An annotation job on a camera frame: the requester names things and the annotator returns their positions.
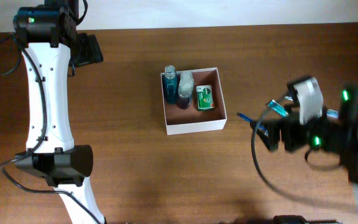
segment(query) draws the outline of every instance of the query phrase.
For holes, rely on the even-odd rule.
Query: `green led light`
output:
[[[319,146],[321,145],[321,139],[319,137],[314,137],[314,145],[315,146]]]
[[[349,94],[346,90],[342,91],[343,100],[348,101],[349,100]]]

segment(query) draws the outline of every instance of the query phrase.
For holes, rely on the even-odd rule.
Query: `green and white box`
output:
[[[198,110],[211,110],[215,108],[211,85],[196,86],[196,92]]]

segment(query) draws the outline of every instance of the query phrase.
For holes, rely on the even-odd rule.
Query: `glass bottle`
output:
[[[169,104],[177,103],[177,86],[178,86],[178,78],[175,67],[172,65],[168,65],[165,67],[165,99]]]
[[[178,107],[180,109],[187,109],[191,101],[193,100],[193,89],[194,89],[194,79],[191,72],[183,72],[180,75],[180,82],[178,88]]]

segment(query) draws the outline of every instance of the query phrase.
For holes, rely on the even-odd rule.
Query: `wooden table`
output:
[[[344,169],[316,172],[306,149],[273,154],[260,141],[266,176],[283,190],[348,203],[353,212],[292,202],[266,187],[250,153],[251,129],[236,116],[253,118],[286,90],[286,82],[315,76],[329,108],[338,109],[345,83],[358,83],[358,24],[101,30],[104,62],[78,68],[68,80],[68,109],[76,144],[94,152],[91,183],[108,223],[240,223],[274,215],[357,223],[352,187]],[[0,71],[17,57],[0,49]],[[167,136],[159,73],[218,67],[227,110],[222,131]],[[29,128],[24,63],[0,78],[0,162],[25,149]],[[330,164],[320,152],[311,162]],[[49,189],[42,179],[10,172],[19,182]],[[0,172],[0,223],[70,223],[57,195],[25,193]]]

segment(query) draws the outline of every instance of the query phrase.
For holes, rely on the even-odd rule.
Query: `open box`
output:
[[[178,83],[180,74],[177,71]],[[161,73],[161,89],[165,114],[167,135],[195,133],[200,131],[213,131],[223,129],[227,121],[224,107],[223,92],[217,68],[204,68],[189,70],[193,74],[194,86],[211,85],[215,108],[207,111],[198,111],[196,88],[193,90],[193,100],[189,108],[182,110],[177,105],[168,104],[164,94],[164,73]]]

